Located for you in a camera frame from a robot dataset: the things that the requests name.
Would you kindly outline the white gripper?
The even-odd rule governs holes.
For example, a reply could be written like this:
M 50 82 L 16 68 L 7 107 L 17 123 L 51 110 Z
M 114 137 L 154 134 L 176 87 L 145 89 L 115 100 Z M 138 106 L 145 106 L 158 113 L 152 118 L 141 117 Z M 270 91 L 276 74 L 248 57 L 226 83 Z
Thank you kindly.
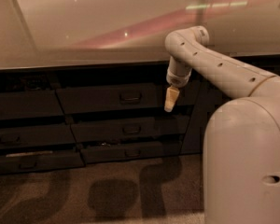
M 187 64 L 176 60 L 174 57 L 170 58 L 166 80 L 171 87 L 166 90 L 164 103 L 164 110 L 166 112 L 171 112 L 175 107 L 175 103 L 180 93 L 179 89 L 188 84 L 191 71 L 192 68 Z

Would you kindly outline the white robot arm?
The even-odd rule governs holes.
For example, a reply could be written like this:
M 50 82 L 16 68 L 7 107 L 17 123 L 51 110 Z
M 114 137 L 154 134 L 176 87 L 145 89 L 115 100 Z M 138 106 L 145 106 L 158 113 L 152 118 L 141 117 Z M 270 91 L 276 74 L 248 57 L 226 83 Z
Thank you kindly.
M 205 224 L 280 224 L 280 76 L 215 52 L 208 42 L 202 26 L 165 38 L 165 111 L 192 72 L 230 97 L 203 140 Z

